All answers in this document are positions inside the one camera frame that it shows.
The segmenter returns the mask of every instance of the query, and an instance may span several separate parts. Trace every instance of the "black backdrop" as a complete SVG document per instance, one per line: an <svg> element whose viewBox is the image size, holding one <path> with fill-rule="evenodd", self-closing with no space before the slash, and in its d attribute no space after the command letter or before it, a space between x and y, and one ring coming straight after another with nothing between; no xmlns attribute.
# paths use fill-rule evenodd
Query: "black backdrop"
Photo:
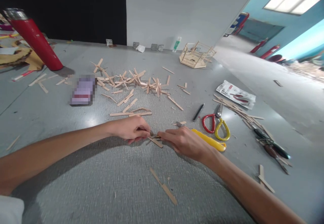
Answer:
<svg viewBox="0 0 324 224"><path fill-rule="evenodd" d="M48 38L126 45L126 0L0 0L22 8Z"/></svg>

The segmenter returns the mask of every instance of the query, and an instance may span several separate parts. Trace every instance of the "red-handled scissors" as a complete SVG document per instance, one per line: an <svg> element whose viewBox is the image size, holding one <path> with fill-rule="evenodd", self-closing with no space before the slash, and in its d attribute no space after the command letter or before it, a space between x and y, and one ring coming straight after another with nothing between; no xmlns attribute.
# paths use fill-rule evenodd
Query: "red-handled scissors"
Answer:
<svg viewBox="0 0 324 224"><path fill-rule="evenodd" d="M208 132L208 133L215 133L215 136L217 139L221 140L221 141L227 141L230 136L231 136L231 133L230 133L230 130L229 128L227 127L227 124L225 123L225 121L222 119L222 111L223 111L223 104L220 104L217 108L217 111L215 114L209 114L209 115L206 115L202 118L202 126L204 127L204 129ZM209 117L212 117L212 130L209 130L207 127L206 127L206 124L205 124L205 119L206 118L209 118ZM219 119L219 124L217 125L216 127L216 118ZM225 138L222 138L218 135L218 131L220 129L220 127L224 125L225 127L225 130L226 130L226 137Z"/></svg>

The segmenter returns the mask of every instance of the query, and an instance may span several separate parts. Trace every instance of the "scissor handle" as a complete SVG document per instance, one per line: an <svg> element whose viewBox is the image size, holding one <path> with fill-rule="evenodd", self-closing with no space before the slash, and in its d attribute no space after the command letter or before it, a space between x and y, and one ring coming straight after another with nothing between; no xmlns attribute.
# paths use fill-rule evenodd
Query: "scissor handle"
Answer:
<svg viewBox="0 0 324 224"><path fill-rule="evenodd" d="M212 130L210 131L207 127L206 127L206 124L205 124L205 119L206 118L209 118L209 117L212 117L213 120L212 120ZM209 114L209 115L206 115L202 118L202 126L204 127L204 129L208 132L208 133L214 133L215 132L215 114Z"/></svg>
<svg viewBox="0 0 324 224"><path fill-rule="evenodd" d="M220 127L222 126L222 124L224 125L225 130L226 130L226 137L225 138L222 138L222 137L220 137L218 135L218 131L219 131ZM219 124L217 125L217 127L215 129L215 136L216 136L217 139L219 139L221 141L227 141L231 136L230 130L227 127L227 124L225 123L225 121L222 118L219 118Z"/></svg>

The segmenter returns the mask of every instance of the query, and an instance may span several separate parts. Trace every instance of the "pen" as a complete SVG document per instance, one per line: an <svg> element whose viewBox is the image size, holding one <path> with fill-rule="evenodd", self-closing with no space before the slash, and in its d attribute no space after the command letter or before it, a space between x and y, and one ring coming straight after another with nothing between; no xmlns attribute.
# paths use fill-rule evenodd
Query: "pen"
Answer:
<svg viewBox="0 0 324 224"><path fill-rule="evenodd" d="M204 105L205 105L205 104L202 104L202 105L200 106L200 108L198 109L198 111L197 111L196 115L195 115L195 116L193 117L193 121L194 121L194 122L196 121L196 119L197 119L198 115L199 115L199 114L200 114L200 112L202 111L202 109L203 109Z"/></svg>

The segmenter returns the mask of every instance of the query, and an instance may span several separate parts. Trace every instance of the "yellow utility knife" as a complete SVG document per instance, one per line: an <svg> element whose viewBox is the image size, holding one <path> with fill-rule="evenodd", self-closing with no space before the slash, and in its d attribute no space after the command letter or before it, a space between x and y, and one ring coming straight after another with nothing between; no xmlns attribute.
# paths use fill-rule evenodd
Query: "yellow utility knife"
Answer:
<svg viewBox="0 0 324 224"><path fill-rule="evenodd" d="M184 124L177 122L177 126L180 128L184 126ZM218 151L224 151L226 150L226 144L223 142L218 142L214 140L213 138L208 137L207 135L204 135L203 133L199 132L196 129L192 129L192 132L196 133L200 138L202 138L204 141L206 141L210 146L214 147Z"/></svg>

